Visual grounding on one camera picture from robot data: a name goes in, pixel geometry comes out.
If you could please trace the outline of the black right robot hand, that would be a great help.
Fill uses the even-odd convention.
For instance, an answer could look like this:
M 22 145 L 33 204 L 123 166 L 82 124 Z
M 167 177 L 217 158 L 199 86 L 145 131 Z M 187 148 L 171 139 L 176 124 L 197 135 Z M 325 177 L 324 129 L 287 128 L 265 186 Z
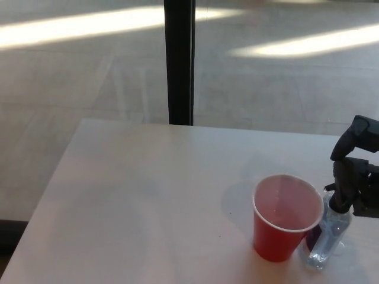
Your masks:
M 378 121 L 356 115 L 340 136 L 332 154 L 334 183 L 330 207 L 338 213 L 353 209 L 357 217 L 378 218 L 378 166 L 368 160 L 349 157 L 355 148 L 378 152 Z

